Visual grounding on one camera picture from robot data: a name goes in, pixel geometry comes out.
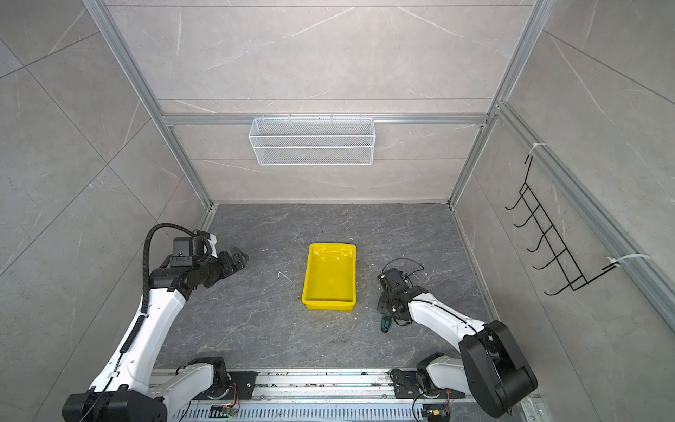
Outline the white zip tie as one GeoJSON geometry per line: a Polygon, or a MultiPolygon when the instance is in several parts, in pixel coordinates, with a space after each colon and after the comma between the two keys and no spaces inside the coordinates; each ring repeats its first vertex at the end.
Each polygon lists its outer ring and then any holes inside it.
{"type": "Polygon", "coordinates": [[[608,257],[610,265],[619,266],[622,262],[627,260],[650,260],[650,256],[643,253],[630,253],[619,258],[608,257]]]}

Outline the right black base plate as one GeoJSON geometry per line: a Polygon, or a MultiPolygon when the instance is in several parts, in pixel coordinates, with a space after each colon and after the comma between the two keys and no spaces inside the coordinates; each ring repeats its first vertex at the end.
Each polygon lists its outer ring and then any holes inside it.
{"type": "Polygon", "coordinates": [[[463,392],[436,387],[424,371],[391,369],[388,375],[397,399],[413,399],[418,396],[450,399],[466,397],[463,392]]]}

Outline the green black screwdriver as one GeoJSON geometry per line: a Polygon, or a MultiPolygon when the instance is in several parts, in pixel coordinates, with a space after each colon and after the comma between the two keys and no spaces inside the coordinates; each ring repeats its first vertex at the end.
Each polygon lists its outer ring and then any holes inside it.
{"type": "Polygon", "coordinates": [[[390,316],[384,316],[381,319],[381,332],[388,333],[392,324],[392,318],[390,316]]]}

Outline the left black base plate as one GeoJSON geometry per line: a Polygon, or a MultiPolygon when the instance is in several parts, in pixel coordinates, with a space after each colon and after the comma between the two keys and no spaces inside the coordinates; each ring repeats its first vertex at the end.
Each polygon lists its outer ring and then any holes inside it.
{"type": "Polygon", "coordinates": [[[258,372],[239,371],[230,372],[230,385],[220,395],[207,395],[211,400],[226,400],[231,403],[235,396],[239,400],[251,400],[255,390],[258,372]]]}

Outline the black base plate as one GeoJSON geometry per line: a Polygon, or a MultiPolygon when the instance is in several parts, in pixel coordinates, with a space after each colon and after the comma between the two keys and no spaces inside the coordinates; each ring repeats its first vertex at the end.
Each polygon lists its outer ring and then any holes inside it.
{"type": "Polygon", "coordinates": [[[424,371],[391,369],[388,375],[397,399],[413,399],[418,396],[450,399],[466,397],[463,392],[436,387],[424,371]]]}
{"type": "Polygon", "coordinates": [[[239,400],[251,400],[255,390],[258,372],[239,371],[230,372],[230,385],[220,395],[207,395],[211,400],[226,400],[231,403],[235,396],[239,400]]]}

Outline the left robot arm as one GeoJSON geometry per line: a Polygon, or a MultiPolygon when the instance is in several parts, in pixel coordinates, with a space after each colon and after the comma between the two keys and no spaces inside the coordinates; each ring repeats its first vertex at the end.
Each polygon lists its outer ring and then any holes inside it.
{"type": "Polygon", "coordinates": [[[142,295],[135,318],[109,362],[83,393],[66,400],[66,421],[166,421],[198,395],[221,399],[234,390],[221,357],[197,358],[156,387],[150,380],[156,358],[175,319],[194,290],[212,288],[218,281],[245,269],[249,257],[237,248],[217,251],[217,238],[205,230],[188,230],[173,240],[172,253],[149,268],[152,227],[142,248],[142,295]]]}

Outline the aluminium mounting rail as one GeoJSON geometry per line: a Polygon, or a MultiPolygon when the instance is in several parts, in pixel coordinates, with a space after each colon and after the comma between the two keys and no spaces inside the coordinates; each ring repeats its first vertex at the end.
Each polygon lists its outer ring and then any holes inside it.
{"type": "Polygon", "coordinates": [[[231,403],[200,394],[170,421],[489,421],[465,398],[397,399],[389,369],[249,369],[258,372],[251,400],[231,403]]]}

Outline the yellow plastic bin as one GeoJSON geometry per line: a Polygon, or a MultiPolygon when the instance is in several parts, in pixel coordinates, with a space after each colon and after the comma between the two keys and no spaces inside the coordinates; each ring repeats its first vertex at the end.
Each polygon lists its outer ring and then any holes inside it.
{"type": "Polygon", "coordinates": [[[314,243],[309,246],[302,303],[313,311],[352,311],[356,295],[357,247],[314,243]]]}

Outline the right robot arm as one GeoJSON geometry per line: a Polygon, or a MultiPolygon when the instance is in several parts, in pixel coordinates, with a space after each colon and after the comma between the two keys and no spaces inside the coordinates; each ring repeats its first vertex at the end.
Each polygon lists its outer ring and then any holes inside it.
{"type": "Polygon", "coordinates": [[[499,320],[485,323],[452,309],[427,289],[413,285],[398,269],[382,272],[378,281],[382,332],[388,332],[393,323],[423,325],[461,356],[432,354],[418,362],[413,380],[393,369],[390,378],[395,385],[415,397],[468,394],[492,418],[509,413],[538,389],[534,371],[505,324],[499,320]]]}

